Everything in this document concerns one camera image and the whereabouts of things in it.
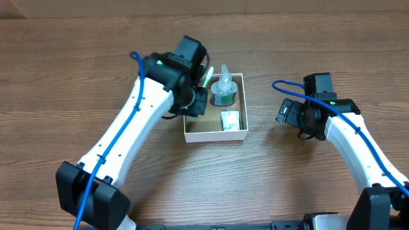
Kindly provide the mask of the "green white toothbrush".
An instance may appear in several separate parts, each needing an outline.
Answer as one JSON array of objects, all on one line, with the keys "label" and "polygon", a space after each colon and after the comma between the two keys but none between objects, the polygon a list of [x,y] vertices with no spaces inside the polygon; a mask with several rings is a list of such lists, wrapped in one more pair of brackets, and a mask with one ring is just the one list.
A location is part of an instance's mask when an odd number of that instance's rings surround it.
[{"label": "green white toothbrush", "polygon": [[207,85],[212,78],[214,67],[209,67],[207,73],[204,75],[202,84],[194,88],[194,100],[192,105],[188,106],[188,114],[192,119],[205,114],[205,109],[208,100]]}]

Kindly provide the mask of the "clear pump soap bottle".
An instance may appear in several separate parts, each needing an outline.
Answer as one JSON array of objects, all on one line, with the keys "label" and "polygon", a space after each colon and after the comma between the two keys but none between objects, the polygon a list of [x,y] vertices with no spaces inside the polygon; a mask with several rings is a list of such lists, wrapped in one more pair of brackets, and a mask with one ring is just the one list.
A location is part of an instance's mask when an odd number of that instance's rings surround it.
[{"label": "clear pump soap bottle", "polygon": [[213,95],[214,106],[225,107],[234,104],[238,85],[233,81],[232,74],[229,72],[227,65],[221,66],[219,79],[211,85],[210,89]]}]

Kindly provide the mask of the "white cardboard box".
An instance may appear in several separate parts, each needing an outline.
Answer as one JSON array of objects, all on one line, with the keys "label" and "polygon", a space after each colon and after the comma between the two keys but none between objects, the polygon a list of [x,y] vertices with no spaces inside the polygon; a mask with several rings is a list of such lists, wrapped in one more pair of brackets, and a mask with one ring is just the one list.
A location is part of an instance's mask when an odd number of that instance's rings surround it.
[{"label": "white cardboard box", "polygon": [[[212,93],[210,86],[218,81],[219,74],[213,74],[208,87],[208,100],[204,115],[198,117],[183,117],[183,131],[186,143],[191,142],[212,142],[212,141],[242,141],[249,130],[247,119],[247,105],[245,99],[245,88],[242,73],[232,73],[233,82],[238,85],[238,92],[235,95],[234,104],[227,107],[217,107],[212,105]],[[240,118],[240,129],[235,131],[223,131],[221,112],[238,111]]]}]

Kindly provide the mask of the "green white soap packet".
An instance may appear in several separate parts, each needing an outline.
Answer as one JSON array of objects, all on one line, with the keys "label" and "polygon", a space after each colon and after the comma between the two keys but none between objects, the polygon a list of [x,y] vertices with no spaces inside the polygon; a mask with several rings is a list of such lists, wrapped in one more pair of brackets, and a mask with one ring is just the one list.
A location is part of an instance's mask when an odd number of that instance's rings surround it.
[{"label": "green white soap packet", "polygon": [[222,111],[221,114],[223,131],[240,130],[240,112],[239,111]]}]

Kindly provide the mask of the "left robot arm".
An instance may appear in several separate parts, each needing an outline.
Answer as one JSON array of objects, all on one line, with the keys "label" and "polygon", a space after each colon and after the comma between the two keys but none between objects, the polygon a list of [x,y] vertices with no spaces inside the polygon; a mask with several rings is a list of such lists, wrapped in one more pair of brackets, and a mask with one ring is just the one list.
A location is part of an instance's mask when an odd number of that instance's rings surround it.
[{"label": "left robot arm", "polygon": [[208,67],[207,51],[129,56],[139,73],[124,106],[76,164],[64,161],[56,171],[59,204],[74,216],[74,229],[82,222],[91,229],[135,229],[121,188],[143,142],[160,119],[205,112],[207,90],[198,84]]}]

